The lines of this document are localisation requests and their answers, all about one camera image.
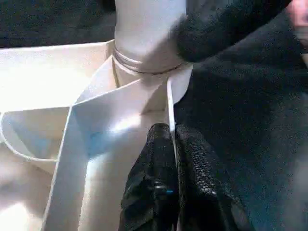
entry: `hand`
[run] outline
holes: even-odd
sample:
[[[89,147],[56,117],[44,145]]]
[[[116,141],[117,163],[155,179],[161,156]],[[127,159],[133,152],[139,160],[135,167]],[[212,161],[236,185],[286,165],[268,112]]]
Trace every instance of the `hand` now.
[[[180,125],[176,138],[178,169],[169,126],[155,124],[149,130],[125,186],[119,231],[171,231],[178,214],[183,231],[254,230],[202,134]]]
[[[176,46],[186,61],[223,51],[266,24],[291,0],[205,0],[176,29]]]

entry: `finger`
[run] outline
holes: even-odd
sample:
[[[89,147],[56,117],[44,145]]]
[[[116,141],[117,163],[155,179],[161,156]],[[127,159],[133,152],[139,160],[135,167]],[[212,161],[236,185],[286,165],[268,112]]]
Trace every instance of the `finger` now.
[[[213,56],[277,16],[290,1],[206,0],[178,25],[178,53],[190,62]]]
[[[155,124],[129,173],[119,231],[171,231],[178,217],[177,188],[169,126]]]

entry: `white compartment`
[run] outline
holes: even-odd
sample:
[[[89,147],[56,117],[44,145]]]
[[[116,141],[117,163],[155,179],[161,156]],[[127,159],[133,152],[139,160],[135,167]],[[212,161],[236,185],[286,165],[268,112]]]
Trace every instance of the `white compartment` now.
[[[148,74],[105,94],[88,86],[69,113],[44,231],[118,229],[128,173],[149,128],[159,122],[174,127],[173,100],[184,95],[191,69],[185,64],[167,74]]]
[[[24,161],[53,173],[69,108],[3,113],[0,132],[5,144]]]

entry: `black fabric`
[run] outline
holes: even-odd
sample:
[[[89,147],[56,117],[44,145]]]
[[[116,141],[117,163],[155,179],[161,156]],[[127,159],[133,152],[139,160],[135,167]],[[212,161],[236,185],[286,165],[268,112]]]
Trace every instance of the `black fabric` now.
[[[183,231],[252,231],[229,175],[197,130],[176,127]]]
[[[112,0],[0,0],[0,48],[104,42],[115,25]]]
[[[194,66],[176,122],[199,130],[258,231],[308,230],[308,71],[284,13]]]
[[[155,124],[131,169],[119,231],[171,231],[178,217],[178,175],[169,126]]]
[[[198,62],[234,45],[277,16],[291,0],[196,0],[177,27],[182,58]],[[190,8],[203,5],[195,10]]]

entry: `white plastic divider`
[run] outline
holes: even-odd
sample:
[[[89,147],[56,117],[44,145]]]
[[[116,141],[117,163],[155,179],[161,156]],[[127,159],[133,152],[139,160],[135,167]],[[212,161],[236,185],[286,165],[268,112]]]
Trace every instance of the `white plastic divider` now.
[[[150,127],[172,121],[168,102],[185,94],[191,69],[185,64],[101,94],[88,86],[71,109],[42,230],[117,230],[128,173]]]

